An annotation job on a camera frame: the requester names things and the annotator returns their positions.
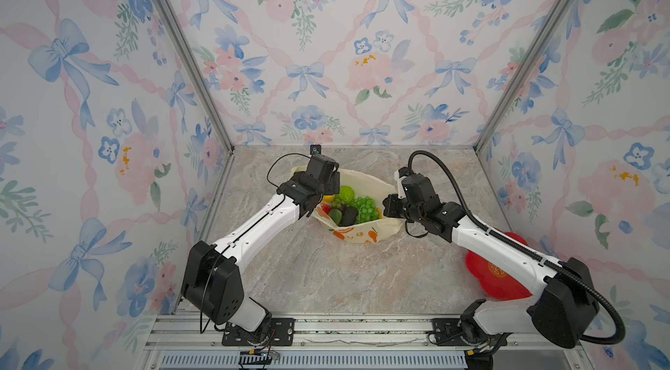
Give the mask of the yellow printed plastic bag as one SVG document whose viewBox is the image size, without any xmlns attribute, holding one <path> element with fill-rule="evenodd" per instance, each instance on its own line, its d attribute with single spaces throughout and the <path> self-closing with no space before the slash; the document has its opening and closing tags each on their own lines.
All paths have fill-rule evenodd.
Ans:
<svg viewBox="0 0 670 370">
<path fill-rule="evenodd" d="M 322 201 L 312 215 L 334 237 L 354 244 L 377 244 L 380 241 L 389 239 L 400 231 L 403 222 L 398 218 L 385 217 L 381 203 L 386 196 L 395 192 L 394 186 L 374 176 L 359 171 L 352 171 L 351 169 L 340 170 L 341 186 L 352 187 L 355 190 L 356 197 L 373 198 L 380 211 L 380 218 L 364 224 L 356 223 L 354 226 L 340 227 L 342 211 L 350 205 L 342 204 L 338 201 L 337 195 L 335 195 L 333 202 L 328 204 L 332 208 L 329 215 L 326 215 L 321 209 L 321 204 L 326 204 Z"/>
</svg>

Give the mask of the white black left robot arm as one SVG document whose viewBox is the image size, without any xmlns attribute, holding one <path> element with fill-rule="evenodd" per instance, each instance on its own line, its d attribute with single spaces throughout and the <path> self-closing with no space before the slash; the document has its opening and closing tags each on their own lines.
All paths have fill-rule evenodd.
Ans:
<svg viewBox="0 0 670 370">
<path fill-rule="evenodd" d="M 260 211 L 226 237 L 199 242 L 188 255 L 181 296 L 217 326 L 233 324 L 250 334 L 267 333 L 271 313 L 244 291 L 242 273 L 287 227 L 312 215 L 323 197 L 340 190 L 338 163 L 313 154 Z"/>
</svg>

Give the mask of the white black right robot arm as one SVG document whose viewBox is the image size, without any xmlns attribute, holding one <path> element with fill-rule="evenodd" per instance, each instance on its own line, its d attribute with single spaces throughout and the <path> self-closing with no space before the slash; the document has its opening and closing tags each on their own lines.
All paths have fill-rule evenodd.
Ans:
<svg viewBox="0 0 670 370">
<path fill-rule="evenodd" d="M 584 286 L 560 275 L 566 270 L 591 282 L 580 262 L 561 264 L 489 227 L 478 226 L 464 207 L 445 203 L 421 174 L 396 171 L 397 191 L 383 202 L 384 213 L 421 225 L 427 234 L 460 246 L 512 277 L 530 294 L 520 300 L 476 300 L 459 319 L 457 335 L 470 345 L 504 333 L 536 333 L 552 344 L 573 348 L 598 314 L 598 302 Z"/>
</svg>

